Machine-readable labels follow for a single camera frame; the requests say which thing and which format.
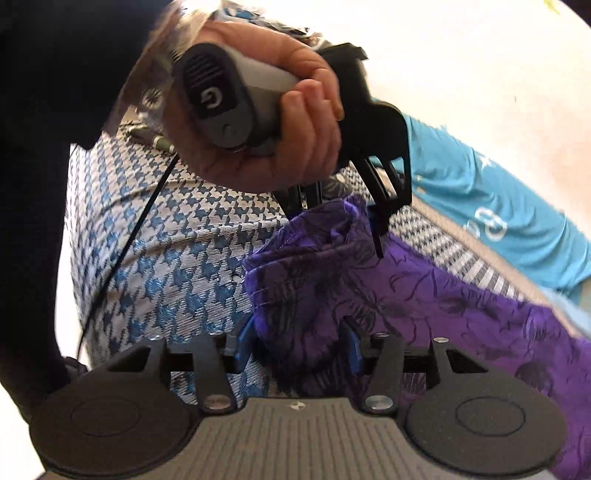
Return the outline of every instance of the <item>gray ribbed surface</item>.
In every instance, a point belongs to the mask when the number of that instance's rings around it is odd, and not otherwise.
[[[293,405],[305,404],[302,410]],[[252,398],[210,417],[174,459],[136,480],[457,480],[419,456],[390,419],[346,399]],[[43,480],[59,480],[48,474]],[[548,472],[531,480],[554,479]]]

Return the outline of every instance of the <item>purple cloth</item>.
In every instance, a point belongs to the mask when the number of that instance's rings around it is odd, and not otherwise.
[[[591,343],[571,338],[552,311],[470,286],[389,234],[379,260],[365,203],[307,210],[245,261],[255,326],[278,386],[300,395],[357,395],[337,354],[339,321],[399,331],[415,346],[445,336],[460,349],[553,398],[569,435],[553,472],[591,478]],[[407,376],[408,396],[424,389]]]

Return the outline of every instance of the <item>blue towel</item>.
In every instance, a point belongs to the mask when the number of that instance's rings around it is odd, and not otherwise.
[[[575,305],[568,298],[560,293],[556,293],[554,290],[544,287],[540,287],[540,290],[546,295],[546,298],[553,306],[558,307],[564,312],[580,333],[591,339],[591,314],[588,314],[578,305]]]
[[[406,116],[413,193],[463,226],[534,283],[579,303],[589,241],[563,213],[446,131]],[[379,160],[372,161],[379,165]],[[394,162],[402,170],[402,161]]]

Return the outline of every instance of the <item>hand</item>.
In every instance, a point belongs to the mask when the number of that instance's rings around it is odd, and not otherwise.
[[[287,35],[251,24],[208,22],[194,43],[224,44],[247,57],[304,80],[281,97],[281,139],[270,157],[250,157],[214,147],[190,120],[172,89],[163,124],[189,170],[241,192],[261,193],[328,178],[341,146],[337,119],[344,117],[339,81],[309,47]]]

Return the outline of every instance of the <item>houndstooth fabric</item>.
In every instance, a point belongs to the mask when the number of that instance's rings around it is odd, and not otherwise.
[[[82,322],[170,160],[122,136],[104,135],[93,150],[74,151],[67,224]],[[368,195],[353,168],[342,174],[354,191]],[[221,188],[177,164],[95,316],[87,337],[92,364],[148,335],[183,343],[199,333],[229,330],[251,312],[242,260],[286,221],[269,194]],[[411,207],[392,218],[391,230],[462,280],[521,298],[493,268]],[[281,394],[252,359],[230,383],[239,401]],[[173,390],[184,401],[194,401],[191,374],[174,374]]]

